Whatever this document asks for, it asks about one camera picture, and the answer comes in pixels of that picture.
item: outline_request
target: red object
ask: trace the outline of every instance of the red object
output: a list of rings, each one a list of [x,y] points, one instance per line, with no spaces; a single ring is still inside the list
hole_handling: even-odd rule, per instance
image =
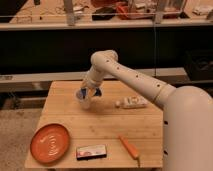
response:
[[[117,2],[116,11],[122,20],[129,19],[129,8],[126,2]]]
[[[129,154],[132,156],[132,158],[134,160],[139,159],[140,154],[139,154],[138,150],[135,148],[135,146],[133,146],[132,144],[130,144],[128,142],[128,140],[125,139],[123,136],[118,136],[118,138],[121,140],[122,144],[124,145],[124,147],[126,148],[126,150],[129,152]]]
[[[69,144],[67,129],[60,124],[49,124],[36,132],[30,144],[30,151],[38,162],[51,163],[65,154]]]

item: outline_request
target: metal frame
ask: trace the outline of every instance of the metal frame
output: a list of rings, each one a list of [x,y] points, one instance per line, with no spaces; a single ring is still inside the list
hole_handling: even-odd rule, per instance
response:
[[[63,0],[64,1],[64,6],[65,6],[65,11],[66,11],[66,16],[67,16],[67,24],[69,26],[74,26],[75,25],[75,15],[74,15],[74,10],[73,10],[73,3],[72,0]]]
[[[164,9],[167,5],[167,0],[158,0],[154,23],[160,24],[163,20]]]
[[[0,31],[18,30],[61,30],[61,29],[108,29],[108,28],[148,28],[155,24],[152,20],[128,20],[128,21],[107,21],[107,22],[77,22],[75,25],[67,23],[45,23],[45,24],[0,24]],[[184,27],[184,26],[213,26],[213,22],[206,19],[167,19],[162,20],[155,27]]]
[[[187,74],[184,68],[158,68],[158,69],[137,69],[144,74],[166,78],[174,82],[187,81]],[[64,73],[43,73],[43,74],[17,74],[0,75],[0,93],[2,92],[25,92],[49,90],[52,81],[79,81],[86,72],[64,72]],[[107,75],[105,79],[114,79]]]

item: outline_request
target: wooden table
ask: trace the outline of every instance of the wooden table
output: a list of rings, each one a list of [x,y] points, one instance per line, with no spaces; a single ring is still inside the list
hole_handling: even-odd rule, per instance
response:
[[[63,124],[70,133],[71,145],[66,155],[51,168],[137,168],[118,140],[118,135],[128,138],[141,153],[141,167],[162,167],[162,111],[149,103],[147,108],[120,109],[115,101],[136,96],[133,90],[119,81],[105,81],[102,97],[95,97],[92,107],[84,110],[75,93],[79,81],[53,82],[46,99],[37,129],[49,124]],[[77,161],[77,147],[105,144],[107,158]],[[28,152],[26,168],[45,168]]]

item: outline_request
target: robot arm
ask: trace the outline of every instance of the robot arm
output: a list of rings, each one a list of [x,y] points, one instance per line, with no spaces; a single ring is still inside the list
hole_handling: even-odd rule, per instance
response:
[[[111,50],[92,55],[92,67],[77,93],[80,102],[87,104],[84,108],[90,107],[91,97],[109,73],[163,109],[163,171],[212,171],[212,97],[193,86],[175,88],[129,69],[117,59]]]
[[[143,95],[152,103],[163,109],[164,103],[176,88],[153,77],[127,68],[117,62],[115,51],[99,51],[92,55],[92,67],[87,72],[82,87],[90,90],[98,88],[104,76],[109,73],[126,85]]]

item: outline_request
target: orange plate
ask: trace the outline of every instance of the orange plate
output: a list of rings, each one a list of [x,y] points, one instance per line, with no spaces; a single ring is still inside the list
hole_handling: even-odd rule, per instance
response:
[[[30,144],[30,151],[37,161],[51,163],[64,155],[69,144],[67,129],[60,124],[49,124],[36,132]]]

